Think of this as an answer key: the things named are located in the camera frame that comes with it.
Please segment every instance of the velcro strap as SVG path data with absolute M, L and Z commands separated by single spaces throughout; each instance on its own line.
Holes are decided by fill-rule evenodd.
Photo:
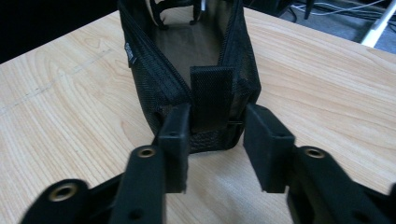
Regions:
M 192 131 L 223 130 L 233 102 L 233 68 L 194 66 L 191 68 Z

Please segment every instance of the wooden table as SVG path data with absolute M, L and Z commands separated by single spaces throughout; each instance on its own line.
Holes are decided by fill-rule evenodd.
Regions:
M 359 183 L 396 181 L 396 55 L 246 9 L 270 108 L 297 145 L 329 151 Z M 151 142 L 110 14 L 0 65 L 0 222 L 16 223 L 48 185 L 92 187 Z M 188 190 L 168 223 L 291 223 L 284 194 L 261 192 L 242 144 L 190 156 Z

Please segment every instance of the mesh bag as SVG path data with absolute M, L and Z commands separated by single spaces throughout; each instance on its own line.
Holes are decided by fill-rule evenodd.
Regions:
M 191 153 L 234 147 L 261 91 L 242 1 L 120 0 L 119 10 L 151 130 L 189 103 Z

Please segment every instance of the black mesh fabric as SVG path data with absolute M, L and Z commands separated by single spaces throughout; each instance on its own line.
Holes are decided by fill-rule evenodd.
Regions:
M 234 147 L 245 107 L 261 91 L 242 1 L 213 0 L 200 8 L 197 0 L 119 1 L 148 125 L 157 133 L 173 106 L 191 104 L 191 153 Z M 189 10 L 190 22 L 173 17 L 183 15 L 181 9 Z

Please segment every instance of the wood grain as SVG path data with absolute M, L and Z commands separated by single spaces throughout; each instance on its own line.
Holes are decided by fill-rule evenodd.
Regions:
M 246 10 L 269 107 L 299 146 L 331 152 L 356 181 L 396 180 L 396 56 Z M 119 13 L 0 65 L 0 222 L 16 223 L 48 185 L 92 187 L 121 173 L 152 133 L 126 63 Z M 260 191 L 241 144 L 190 156 L 168 223 L 291 223 L 285 195 Z

